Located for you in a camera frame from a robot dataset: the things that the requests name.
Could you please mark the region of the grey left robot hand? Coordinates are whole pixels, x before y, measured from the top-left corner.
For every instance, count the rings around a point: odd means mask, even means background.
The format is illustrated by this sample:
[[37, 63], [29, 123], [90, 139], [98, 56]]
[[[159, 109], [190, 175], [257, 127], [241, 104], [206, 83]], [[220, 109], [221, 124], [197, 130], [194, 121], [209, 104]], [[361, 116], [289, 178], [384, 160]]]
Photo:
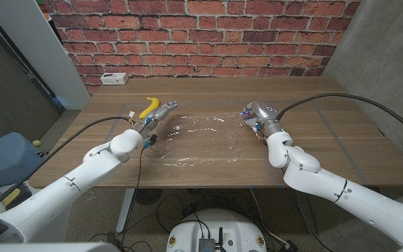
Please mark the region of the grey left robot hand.
[[135, 125], [134, 129], [139, 132], [143, 140], [150, 138], [152, 131], [163, 121], [170, 111], [176, 109], [178, 104], [176, 101], [170, 101], [154, 108], [141, 122]]

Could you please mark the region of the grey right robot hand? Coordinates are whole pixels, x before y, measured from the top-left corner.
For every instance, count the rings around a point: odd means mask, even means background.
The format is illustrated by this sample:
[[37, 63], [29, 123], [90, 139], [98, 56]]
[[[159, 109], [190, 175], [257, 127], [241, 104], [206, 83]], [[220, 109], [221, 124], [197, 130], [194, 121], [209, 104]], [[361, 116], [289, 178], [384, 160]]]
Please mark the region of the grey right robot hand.
[[277, 132], [283, 132], [276, 116], [276, 109], [265, 105], [262, 101], [252, 101], [247, 104], [240, 112], [242, 120], [249, 126], [259, 137], [267, 138]]

